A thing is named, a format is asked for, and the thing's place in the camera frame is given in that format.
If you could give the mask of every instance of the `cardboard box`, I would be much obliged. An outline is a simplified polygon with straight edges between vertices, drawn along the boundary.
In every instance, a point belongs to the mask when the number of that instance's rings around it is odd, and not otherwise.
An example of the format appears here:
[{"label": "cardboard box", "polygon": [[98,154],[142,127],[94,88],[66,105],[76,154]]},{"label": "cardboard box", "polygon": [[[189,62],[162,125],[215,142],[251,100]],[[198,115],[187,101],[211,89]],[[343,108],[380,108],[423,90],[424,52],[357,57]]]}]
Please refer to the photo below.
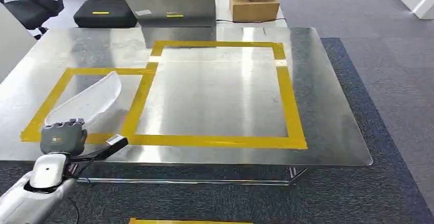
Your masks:
[{"label": "cardboard box", "polygon": [[277,0],[230,0],[234,22],[262,22],[277,17],[280,3]]}]

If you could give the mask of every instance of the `transparent plastic container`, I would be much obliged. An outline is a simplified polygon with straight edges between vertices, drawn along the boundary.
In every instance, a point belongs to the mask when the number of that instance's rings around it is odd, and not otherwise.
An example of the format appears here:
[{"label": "transparent plastic container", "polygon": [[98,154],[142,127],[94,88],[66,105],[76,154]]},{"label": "transparent plastic container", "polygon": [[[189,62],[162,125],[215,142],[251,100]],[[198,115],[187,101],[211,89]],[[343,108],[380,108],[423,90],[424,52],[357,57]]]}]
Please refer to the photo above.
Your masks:
[{"label": "transparent plastic container", "polygon": [[84,128],[100,130],[98,124],[116,110],[122,83],[116,72],[107,76],[53,109],[45,118],[45,124],[65,122],[71,118],[83,118]]}]

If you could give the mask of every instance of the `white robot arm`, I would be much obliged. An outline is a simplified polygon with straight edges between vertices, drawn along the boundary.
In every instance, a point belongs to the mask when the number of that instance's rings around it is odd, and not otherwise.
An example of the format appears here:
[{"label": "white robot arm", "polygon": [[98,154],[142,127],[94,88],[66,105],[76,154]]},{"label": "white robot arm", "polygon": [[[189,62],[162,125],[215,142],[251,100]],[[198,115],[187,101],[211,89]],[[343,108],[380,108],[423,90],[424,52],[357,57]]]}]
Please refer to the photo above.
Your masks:
[{"label": "white robot arm", "polygon": [[105,160],[128,144],[116,135],[104,149],[81,155],[87,131],[83,119],[45,126],[41,150],[31,172],[0,197],[0,224],[41,224],[67,198],[83,170],[93,161]]}]

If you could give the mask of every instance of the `yellow tape square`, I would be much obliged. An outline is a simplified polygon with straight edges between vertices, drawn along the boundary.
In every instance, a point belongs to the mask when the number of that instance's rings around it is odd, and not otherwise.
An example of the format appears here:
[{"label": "yellow tape square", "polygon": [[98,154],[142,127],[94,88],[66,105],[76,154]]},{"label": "yellow tape square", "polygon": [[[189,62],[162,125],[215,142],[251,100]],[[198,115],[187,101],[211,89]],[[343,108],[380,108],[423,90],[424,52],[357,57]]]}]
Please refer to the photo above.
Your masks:
[{"label": "yellow tape square", "polygon": [[[158,67],[156,62],[148,62],[146,68],[67,68],[57,81],[46,100],[30,123],[21,133],[24,142],[39,142],[39,128],[53,108],[73,75],[107,75],[116,71],[119,75],[141,75],[131,107],[123,121],[121,134],[128,138],[130,145],[160,146],[200,146],[237,148],[280,148],[307,149],[297,104],[289,77],[282,43],[274,42],[232,42],[232,41],[156,41],[151,56],[161,56],[165,47],[260,47],[272,48],[276,61],[276,73],[283,105],[288,137],[242,137],[242,136],[175,136],[175,135],[136,135],[136,127],[145,106],[146,98]],[[89,134],[87,143],[103,144],[112,135]]]}]

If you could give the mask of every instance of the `black chair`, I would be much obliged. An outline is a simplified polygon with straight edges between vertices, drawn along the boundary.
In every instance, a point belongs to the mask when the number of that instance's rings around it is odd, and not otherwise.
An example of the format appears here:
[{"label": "black chair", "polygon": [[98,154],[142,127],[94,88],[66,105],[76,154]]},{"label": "black chair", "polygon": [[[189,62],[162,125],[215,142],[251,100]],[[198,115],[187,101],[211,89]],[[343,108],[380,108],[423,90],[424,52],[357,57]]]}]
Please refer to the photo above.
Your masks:
[{"label": "black chair", "polygon": [[47,31],[46,28],[42,27],[42,24],[49,18],[57,16],[64,9],[63,0],[16,0],[9,2],[0,0],[0,2],[26,29],[39,29],[42,34]]}]

